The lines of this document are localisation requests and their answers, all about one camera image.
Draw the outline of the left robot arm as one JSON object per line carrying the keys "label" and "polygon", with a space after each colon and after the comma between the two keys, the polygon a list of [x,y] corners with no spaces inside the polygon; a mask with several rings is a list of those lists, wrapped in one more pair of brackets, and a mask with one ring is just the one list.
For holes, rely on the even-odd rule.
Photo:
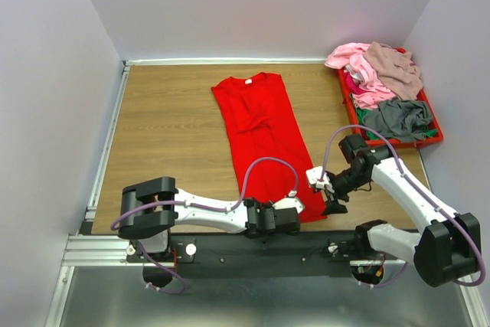
{"label": "left robot arm", "polygon": [[171,245],[175,225],[209,227],[261,239],[272,234],[297,234],[303,210],[295,191],[278,201],[223,201],[193,195],[177,188],[173,177],[161,177],[122,190],[120,215],[110,229],[128,240],[137,256],[160,262],[178,255]]}

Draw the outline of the red plastic bin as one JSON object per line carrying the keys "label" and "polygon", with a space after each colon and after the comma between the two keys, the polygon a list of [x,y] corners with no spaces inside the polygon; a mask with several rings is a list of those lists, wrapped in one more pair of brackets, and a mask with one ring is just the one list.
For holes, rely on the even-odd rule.
{"label": "red plastic bin", "polygon": [[[345,72],[344,70],[337,70],[336,74],[341,90],[341,95],[343,97],[342,103],[345,106],[347,116],[348,116],[348,121],[352,125],[359,124],[358,115],[356,113],[356,107],[352,101],[351,92],[348,89],[348,85],[346,83]],[[363,129],[359,129],[358,127],[351,128],[351,131],[353,134],[360,134],[366,140],[367,144],[371,147],[384,144],[383,141],[379,138],[370,139],[369,136],[370,133],[364,131]],[[416,140],[413,142],[401,142],[398,139],[388,139],[388,141],[395,149],[406,149],[406,148],[420,149],[425,146],[430,146],[432,144],[442,142],[443,132],[440,129],[439,123],[435,115],[433,115],[433,120],[428,125],[428,132],[430,133],[430,136],[422,140]]]}

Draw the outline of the red t-shirt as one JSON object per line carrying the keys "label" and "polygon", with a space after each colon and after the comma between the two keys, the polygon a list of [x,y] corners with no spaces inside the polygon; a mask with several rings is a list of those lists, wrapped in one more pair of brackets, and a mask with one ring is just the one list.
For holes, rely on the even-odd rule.
{"label": "red t-shirt", "polygon": [[247,198],[278,201],[294,189],[305,209],[302,223],[325,219],[325,201],[309,187],[313,167],[279,74],[228,77],[211,88],[219,106],[239,188]]}

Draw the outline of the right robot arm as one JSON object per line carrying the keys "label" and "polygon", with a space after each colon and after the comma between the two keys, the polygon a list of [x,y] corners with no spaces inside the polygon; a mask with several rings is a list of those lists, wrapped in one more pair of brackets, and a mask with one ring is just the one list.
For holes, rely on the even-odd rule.
{"label": "right robot arm", "polygon": [[358,225],[350,242],[357,257],[367,260],[387,253],[414,266],[432,287],[450,282],[474,287],[485,281],[480,223],[474,215],[460,214],[438,199],[402,163],[389,142],[371,147],[361,135],[351,134],[340,141],[339,148],[348,168],[334,174],[321,165],[315,168],[310,185],[335,204],[347,201],[361,186],[375,183],[416,226],[411,233],[383,220]]}

